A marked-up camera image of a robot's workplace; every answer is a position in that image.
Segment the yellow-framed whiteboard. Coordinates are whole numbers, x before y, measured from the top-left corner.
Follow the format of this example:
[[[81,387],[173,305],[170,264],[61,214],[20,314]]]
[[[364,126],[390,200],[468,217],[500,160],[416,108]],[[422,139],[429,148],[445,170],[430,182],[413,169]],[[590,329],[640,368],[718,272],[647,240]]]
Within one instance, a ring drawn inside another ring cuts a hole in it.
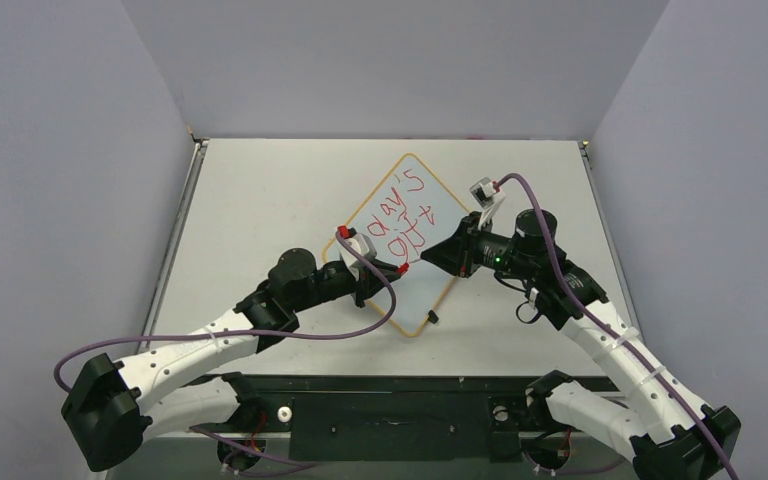
[[[448,238],[467,214],[465,205],[413,153],[403,154],[372,183],[377,170],[351,160],[328,167],[328,178],[347,186],[353,196],[343,224],[366,235],[383,262],[408,271],[393,283],[397,309],[390,323],[406,337],[416,337],[431,322],[455,283],[455,277],[420,259],[427,248]]]

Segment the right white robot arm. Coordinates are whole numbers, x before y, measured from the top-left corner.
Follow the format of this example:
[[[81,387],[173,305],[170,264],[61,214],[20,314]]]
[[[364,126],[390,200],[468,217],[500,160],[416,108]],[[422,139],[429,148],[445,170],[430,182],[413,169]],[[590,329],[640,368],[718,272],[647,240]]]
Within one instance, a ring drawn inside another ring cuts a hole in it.
[[[710,479],[736,474],[730,459],[741,429],[726,406],[714,408],[683,385],[618,314],[605,290],[557,246],[557,220],[524,210],[514,233],[493,233],[481,215],[465,216],[422,260],[461,278],[479,268],[516,280],[536,310],[578,345],[624,398],[617,404],[554,370],[525,391],[534,425],[581,431],[629,461],[640,479]]]

